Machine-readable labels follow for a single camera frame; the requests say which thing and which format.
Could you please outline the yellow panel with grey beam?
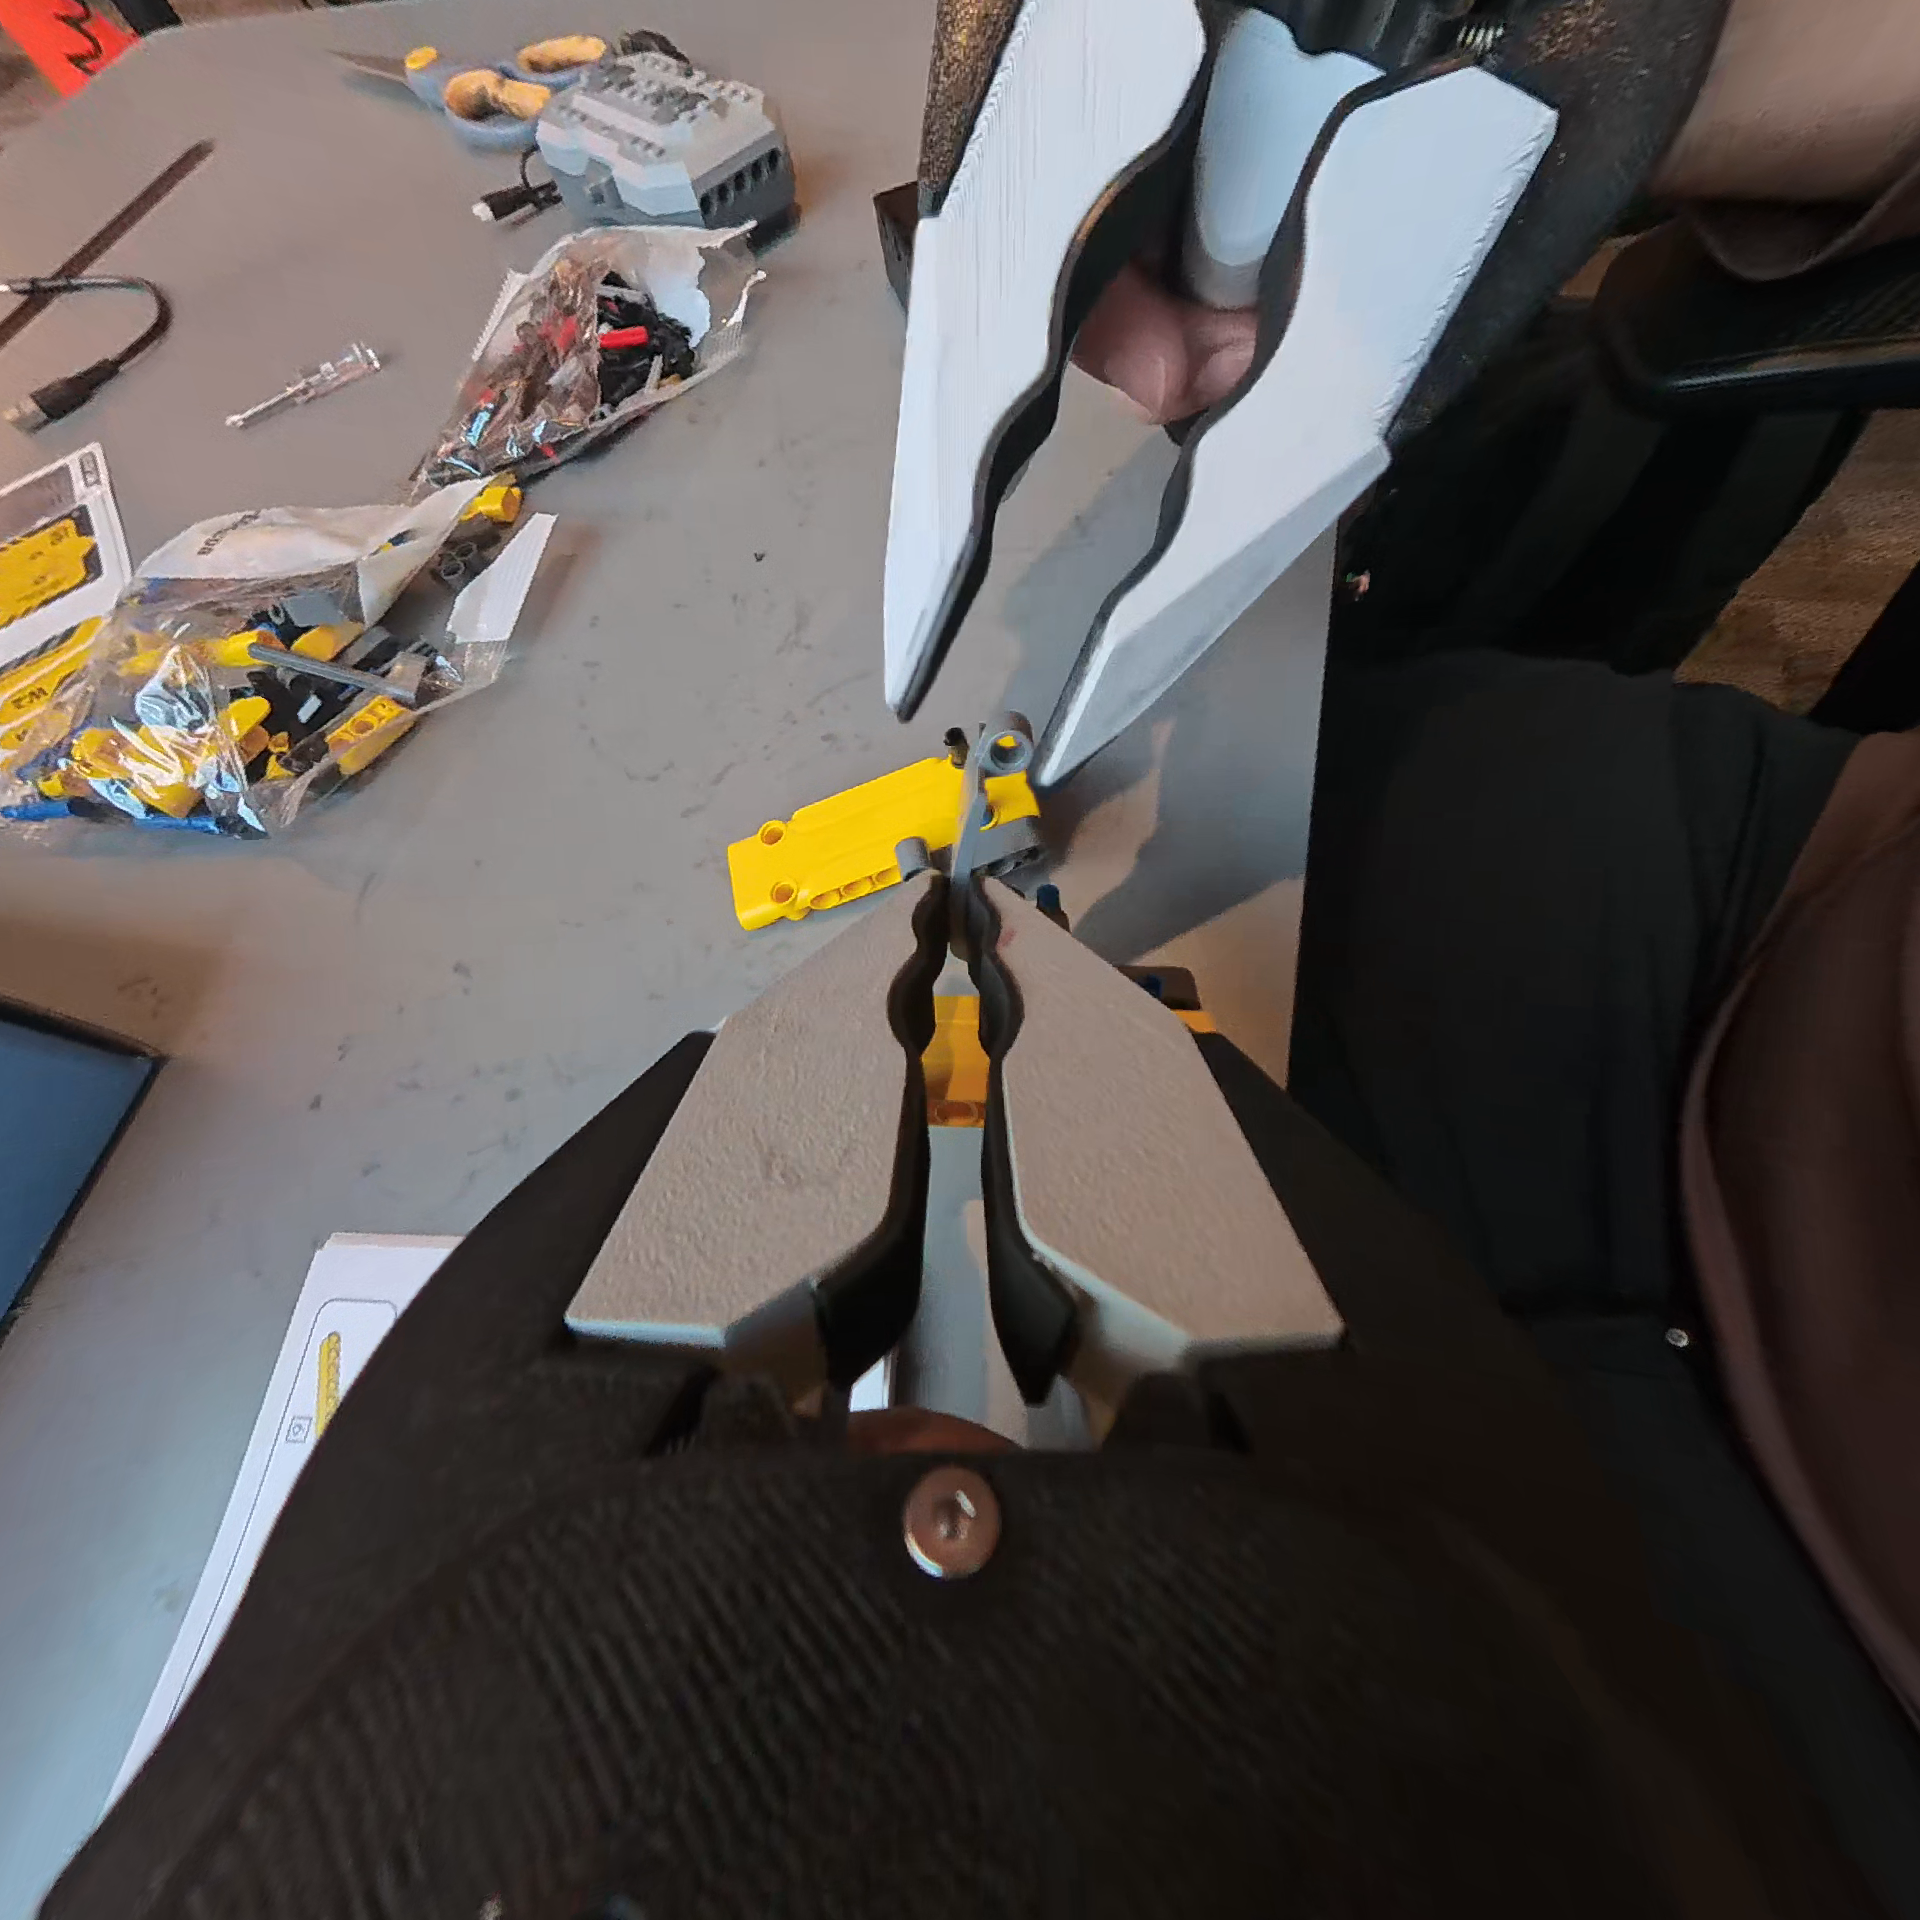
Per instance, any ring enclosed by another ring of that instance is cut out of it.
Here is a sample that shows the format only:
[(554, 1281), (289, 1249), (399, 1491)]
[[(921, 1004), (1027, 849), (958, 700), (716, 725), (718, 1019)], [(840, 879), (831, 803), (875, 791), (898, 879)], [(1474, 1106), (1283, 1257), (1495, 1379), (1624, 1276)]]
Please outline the yellow panel with grey beam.
[(1003, 726), (983, 762), (927, 757), (768, 820), (728, 849), (736, 922), (768, 927), (884, 891), (931, 866), (1006, 875), (1043, 854), (1031, 746)]

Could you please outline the yellow panel with curved grey panel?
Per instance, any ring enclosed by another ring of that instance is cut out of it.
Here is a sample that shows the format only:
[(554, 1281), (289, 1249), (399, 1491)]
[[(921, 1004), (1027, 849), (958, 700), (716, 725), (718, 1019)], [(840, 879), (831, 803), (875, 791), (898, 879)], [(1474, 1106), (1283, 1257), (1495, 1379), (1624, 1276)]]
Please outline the yellow panel with curved grey panel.
[[(1028, 777), (1036, 738), (1019, 710), (1003, 710), (975, 735), (952, 726), (945, 749), (958, 782), (958, 812), (938, 862), (953, 887), (953, 907), (962, 907), (969, 903), (968, 884), (1015, 879), (1043, 857), (1040, 799)], [(1129, 978), (1136, 999), (1163, 1006), (1191, 1033), (1216, 1031), (1191, 971), (1136, 964), (1107, 964), (1107, 971)], [(928, 1118), (935, 1124), (979, 1126), (988, 1118), (992, 1069), (979, 1004), (979, 993), (935, 994), (927, 1049)]]

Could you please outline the orange black patterned object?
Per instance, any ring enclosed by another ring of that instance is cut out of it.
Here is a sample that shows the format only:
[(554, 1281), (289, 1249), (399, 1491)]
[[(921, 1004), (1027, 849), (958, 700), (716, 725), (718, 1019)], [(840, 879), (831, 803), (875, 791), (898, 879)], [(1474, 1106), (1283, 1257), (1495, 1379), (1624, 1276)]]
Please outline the orange black patterned object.
[(2, 3), (2, 35), (56, 89), (71, 98), (118, 57), (180, 25), (169, 3)]

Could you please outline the person's black trousers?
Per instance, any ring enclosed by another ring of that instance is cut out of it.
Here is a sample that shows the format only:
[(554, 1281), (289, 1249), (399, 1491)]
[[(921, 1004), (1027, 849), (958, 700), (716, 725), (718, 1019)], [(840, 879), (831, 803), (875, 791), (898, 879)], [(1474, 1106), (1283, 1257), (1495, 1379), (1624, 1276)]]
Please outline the person's black trousers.
[(1915, 1714), (1746, 1449), (1680, 1171), (1703, 1039), (1876, 733), (1595, 663), (1330, 667), (1289, 1089), (1560, 1373), (1670, 1610), (1915, 1915)]

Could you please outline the sticker sheet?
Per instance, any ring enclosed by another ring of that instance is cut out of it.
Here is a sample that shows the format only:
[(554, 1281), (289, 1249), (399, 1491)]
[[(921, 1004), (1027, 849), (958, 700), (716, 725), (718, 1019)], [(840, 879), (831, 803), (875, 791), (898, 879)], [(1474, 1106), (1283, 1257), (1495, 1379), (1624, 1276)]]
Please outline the sticker sheet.
[(106, 447), (2, 489), (2, 732), (19, 735), (89, 660), (134, 580)]

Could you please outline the person's brown sweater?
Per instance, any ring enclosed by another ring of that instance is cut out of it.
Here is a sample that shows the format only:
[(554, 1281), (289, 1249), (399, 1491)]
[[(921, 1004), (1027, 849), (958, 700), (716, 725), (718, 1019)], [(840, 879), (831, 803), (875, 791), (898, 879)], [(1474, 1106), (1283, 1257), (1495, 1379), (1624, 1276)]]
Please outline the person's brown sweater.
[(1688, 1243), (1748, 1453), (1919, 1706), (1919, 742), (1859, 742), (1688, 1084)]

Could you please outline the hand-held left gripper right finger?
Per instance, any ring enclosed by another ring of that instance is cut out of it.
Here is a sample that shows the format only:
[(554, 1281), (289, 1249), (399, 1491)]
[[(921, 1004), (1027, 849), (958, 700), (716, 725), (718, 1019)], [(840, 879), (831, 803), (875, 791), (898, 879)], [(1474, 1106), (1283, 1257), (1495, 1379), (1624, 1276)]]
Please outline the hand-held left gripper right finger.
[(1202, 1036), (1001, 879), (968, 882), (960, 930), (992, 1322), (1022, 1402), (1067, 1382), (1103, 1434), (1145, 1375), (1337, 1346)]

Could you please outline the grey desk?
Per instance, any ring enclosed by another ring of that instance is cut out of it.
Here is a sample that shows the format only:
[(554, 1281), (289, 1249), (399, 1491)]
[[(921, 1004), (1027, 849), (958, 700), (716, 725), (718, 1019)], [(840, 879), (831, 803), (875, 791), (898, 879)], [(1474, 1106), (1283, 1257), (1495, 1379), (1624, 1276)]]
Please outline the grey desk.
[[(900, 318), (873, 191), (920, 156), (928, 4), (639, 4), (764, 86), (801, 163), (743, 358), (594, 459), (498, 682), (270, 843), (4, 837), (4, 994), (167, 1055), (4, 1340), (4, 1915), (35, 1914), (136, 1737), (218, 1535), (316, 1249), (470, 1231), (663, 1049), (832, 919), (745, 935), (728, 843), (1043, 722), (1145, 546), (1172, 445), (1070, 374), (992, 575), (914, 726), (881, 694)], [(256, 507), (383, 503), (439, 430), (508, 270), (510, 177), (336, 51), (484, 57), (568, 4), (287, 12), (142, 41), (4, 146), (4, 271), (57, 266), (191, 143), (112, 266), (169, 339), (4, 479), (103, 443), (134, 557)], [(367, 343), (383, 370), (225, 420)]]

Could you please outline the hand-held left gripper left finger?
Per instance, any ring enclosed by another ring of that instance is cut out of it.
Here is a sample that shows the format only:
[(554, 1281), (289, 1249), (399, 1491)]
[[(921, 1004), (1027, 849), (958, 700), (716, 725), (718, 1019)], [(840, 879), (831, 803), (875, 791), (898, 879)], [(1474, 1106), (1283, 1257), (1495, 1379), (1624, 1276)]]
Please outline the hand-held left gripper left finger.
[(728, 1019), (568, 1305), (578, 1337), (854, 1387), (921, 1300), (945, 884), (898, 884)]

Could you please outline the blue cardboard kit box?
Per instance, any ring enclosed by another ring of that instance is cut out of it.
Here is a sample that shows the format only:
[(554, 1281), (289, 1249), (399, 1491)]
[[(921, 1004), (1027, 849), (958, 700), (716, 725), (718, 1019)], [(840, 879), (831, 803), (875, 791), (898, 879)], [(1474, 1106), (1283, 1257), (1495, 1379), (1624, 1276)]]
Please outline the blue cardboard kit box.
[(164, 1053), (2, 999), (2, 1324), (128, 1130)]

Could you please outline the black office chair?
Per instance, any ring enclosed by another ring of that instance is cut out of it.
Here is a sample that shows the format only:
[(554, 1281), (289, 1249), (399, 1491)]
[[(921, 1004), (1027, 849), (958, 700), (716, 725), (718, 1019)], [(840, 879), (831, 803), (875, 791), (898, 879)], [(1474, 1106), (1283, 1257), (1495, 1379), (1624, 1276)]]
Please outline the black office chair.
[(1339, 534), (1330, 653), (1674, 669), (1915, 406), (1915, 239), (1744, 282), (1688, 223), (1558, 297), (1396, 451)]

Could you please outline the person's right hand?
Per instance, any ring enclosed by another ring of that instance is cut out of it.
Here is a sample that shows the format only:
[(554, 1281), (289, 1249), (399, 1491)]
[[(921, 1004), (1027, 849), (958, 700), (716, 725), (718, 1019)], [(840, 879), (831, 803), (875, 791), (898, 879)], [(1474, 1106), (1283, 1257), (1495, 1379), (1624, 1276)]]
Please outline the person's right hand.
[(1079, 327), (1073, 361), (1143, 420), (1170, 426), (1220, 402), (1257, 353), (1257, 309), (1211, 309), (1127, 263)]

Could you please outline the blue handled scissors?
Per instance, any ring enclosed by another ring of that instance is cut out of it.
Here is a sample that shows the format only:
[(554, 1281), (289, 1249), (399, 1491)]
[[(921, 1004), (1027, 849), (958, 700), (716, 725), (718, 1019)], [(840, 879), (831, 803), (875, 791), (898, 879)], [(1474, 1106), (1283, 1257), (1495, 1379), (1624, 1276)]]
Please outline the blue handled scissors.
[(467, 60), (419, 43), (404, 55), (336, 51), (335, 60), (362, 81), (402, 89), (436, 114), (455, 138), (482, 154), (526, 154), (537, 121), (623, 43), (591, 33), (526, 41), (497, 60)]

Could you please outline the clear bag black red parts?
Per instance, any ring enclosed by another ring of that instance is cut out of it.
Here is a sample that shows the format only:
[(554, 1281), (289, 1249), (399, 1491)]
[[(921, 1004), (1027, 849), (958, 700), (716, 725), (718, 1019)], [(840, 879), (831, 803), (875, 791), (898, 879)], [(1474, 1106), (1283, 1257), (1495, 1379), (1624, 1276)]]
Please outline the clear bag black red parts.
[(505, 279), (407, 495), (530, 483), (732, 365), (761, 268), (752, 228), (594, 226)]

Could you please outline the open instruction booklet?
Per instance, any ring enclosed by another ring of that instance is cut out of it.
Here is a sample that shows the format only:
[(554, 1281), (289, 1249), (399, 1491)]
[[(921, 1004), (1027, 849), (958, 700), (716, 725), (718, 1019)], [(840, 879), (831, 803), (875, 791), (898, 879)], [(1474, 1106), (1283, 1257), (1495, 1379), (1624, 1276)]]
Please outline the open instruction booklet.
[(314, 1254), (222, 1524), (112, 1779), (108, 1805), (134, 1783), (201, 1681), (289, 1495), (352, 1381), (458, 1245), (458, 1237), (344, 1231)]

